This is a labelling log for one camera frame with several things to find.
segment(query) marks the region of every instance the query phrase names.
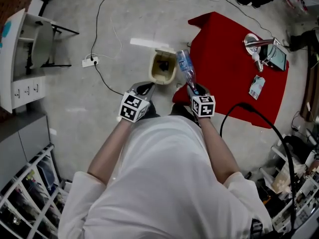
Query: power strip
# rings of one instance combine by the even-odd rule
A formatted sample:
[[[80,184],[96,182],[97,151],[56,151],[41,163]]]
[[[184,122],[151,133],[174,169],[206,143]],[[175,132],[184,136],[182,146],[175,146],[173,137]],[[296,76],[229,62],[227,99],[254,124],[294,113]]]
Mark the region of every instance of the power strip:
[[[94,66],[94,62],[96,62],[96,65],[99,64],[99,58],[98,57],[93,57],[93,61],[91,58],[84,59],[82,60],[82,67],[89,67],[89,66]]]

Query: white shirt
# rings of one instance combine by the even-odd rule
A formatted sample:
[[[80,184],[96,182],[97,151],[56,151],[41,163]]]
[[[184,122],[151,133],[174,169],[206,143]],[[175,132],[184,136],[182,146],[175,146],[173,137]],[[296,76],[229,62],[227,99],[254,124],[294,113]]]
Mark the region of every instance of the white shirt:
[[[201,129],[184,117],[137,122],[119,164],[107,188],[75,174],[60,239],[238,239],[249,236],[253,218],[272,230],[254,182],[238,172],[220,184]]]

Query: beige container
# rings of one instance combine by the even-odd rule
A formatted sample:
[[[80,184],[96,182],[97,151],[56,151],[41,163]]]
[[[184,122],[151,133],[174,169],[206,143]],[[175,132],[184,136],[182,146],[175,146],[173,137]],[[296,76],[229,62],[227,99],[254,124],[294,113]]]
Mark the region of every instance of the beige container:
[[[171,83],[176,75],[175,51],[167,48],[157,48],[151,55],[149,78],[152,82],[160,85]]]

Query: gray floor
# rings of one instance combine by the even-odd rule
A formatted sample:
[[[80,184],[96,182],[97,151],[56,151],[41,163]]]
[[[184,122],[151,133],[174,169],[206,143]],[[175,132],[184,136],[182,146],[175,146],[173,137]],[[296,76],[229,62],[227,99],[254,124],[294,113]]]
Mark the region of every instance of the gray floor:
[[[59,172],[66,179],[72,179],[74,172],[88,168],[117,124],[121,97],[103,85],[94,67],[81,66],[95,38],[96,13],[101,1],[53,0],[44,13],[44,17],[80,32],[80,35],[67,36],[58,43],[57,60],[70,61],[73,66],[45,70],[47,96],[40,102],[48,115],[49,127],[56,131],[56,134],[51,134],[51,140],[55,144],[54,154]],[[131,38],[167,43],[174,50],[184,49],[187,42],[192,41],[199,32],[198,28],[188,25],[187,20],[201,14],[216,11],[260,37],[270,38],[267,31],[225,0],[171,1],[106,0],[101,6],[94,52],[114,57],[120,51],[111,16],[123,44],[116,59],[101,56],[98,65],[105,81],[115,90],[124,92],[132,84],[148,80],[151,48],[131,45]],[[285,38],[285,30],[292,23],[291,15],[294,14],[281,0],[260,9],[250,6],[241,8],[280,41]],[[292,117],[302,103],[307,76],[307,52],[289,53],[288,60],[290,68],[285,94],[275,124],[282,133],[291,131]],[[170,112],[177,82],[184,82],[180,74],[171,85],[159,87],[154,94],[155,107],[162,116]],[[223,118],[224,115],[220,114],[212,118],[218,130]],[[270,147],[277,141],[272,130],[234,118],[228,119],[223,136],[243,172],[256,169],[271,158]]]

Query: water bottle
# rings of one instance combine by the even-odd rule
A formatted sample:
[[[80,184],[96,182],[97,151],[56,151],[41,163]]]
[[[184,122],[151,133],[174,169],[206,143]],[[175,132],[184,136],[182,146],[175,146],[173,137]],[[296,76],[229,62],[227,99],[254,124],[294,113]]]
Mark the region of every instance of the water bottle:
[[[193,67],[193,63],[191,62],[188,50],[180,50],[176,52],[176,59],[188,85],[191,87],[194,93],[198,95],[198,91],[196,89],[195,70]]]

